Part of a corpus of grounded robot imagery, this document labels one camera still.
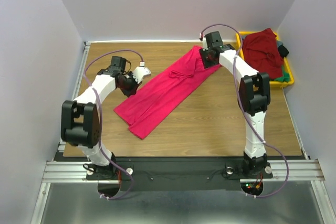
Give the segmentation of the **pink t shirt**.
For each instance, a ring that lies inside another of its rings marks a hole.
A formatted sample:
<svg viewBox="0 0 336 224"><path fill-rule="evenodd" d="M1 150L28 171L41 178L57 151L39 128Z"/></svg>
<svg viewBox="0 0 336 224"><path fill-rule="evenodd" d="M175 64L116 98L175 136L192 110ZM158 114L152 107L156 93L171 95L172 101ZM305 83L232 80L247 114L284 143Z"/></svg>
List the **pink t shirt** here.
<svg viewBox="0 0 336 224"><path fill-rule="evenodd" d="M127 98L114 109L135 136L146 138L182 101L220 68L220 65L204 68L200 49L200 46L194 46L145 84L136 95Z"/></svg>

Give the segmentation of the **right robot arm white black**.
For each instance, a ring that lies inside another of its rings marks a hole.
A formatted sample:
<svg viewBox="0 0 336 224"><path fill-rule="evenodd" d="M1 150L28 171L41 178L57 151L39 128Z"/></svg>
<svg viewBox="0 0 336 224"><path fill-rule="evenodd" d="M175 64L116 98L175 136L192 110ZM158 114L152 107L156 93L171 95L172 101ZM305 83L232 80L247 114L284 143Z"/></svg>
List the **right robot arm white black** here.
<svg viewBox="0 0 336 224"><path fill-rule="evenodd" d="M267 166L264 120L270 104L269 76L252 68L238 51L224 44L219 32L200 34L200 41L204 68L220 65L234 76L238 106L246 122L246 144L238 172L253 177Z"/></svg>

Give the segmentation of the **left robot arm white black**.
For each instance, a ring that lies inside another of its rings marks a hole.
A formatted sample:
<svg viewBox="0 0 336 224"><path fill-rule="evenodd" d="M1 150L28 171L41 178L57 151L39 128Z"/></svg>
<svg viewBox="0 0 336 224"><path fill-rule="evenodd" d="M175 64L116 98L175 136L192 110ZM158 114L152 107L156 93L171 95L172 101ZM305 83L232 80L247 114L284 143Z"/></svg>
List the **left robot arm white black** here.
<svg viewBox="0 0 336 224"><path fill-rule="evenodd" d="M134 70L126 71L130 62L113 56L108 67L97 72L94 81L78 97L61 106L61 139L79 148L90 161L84 164L89 180L114 179L120 172L115 155L102 143L102 103L115 89L135 95L144 77L150 75L144 60Z"/></svg>

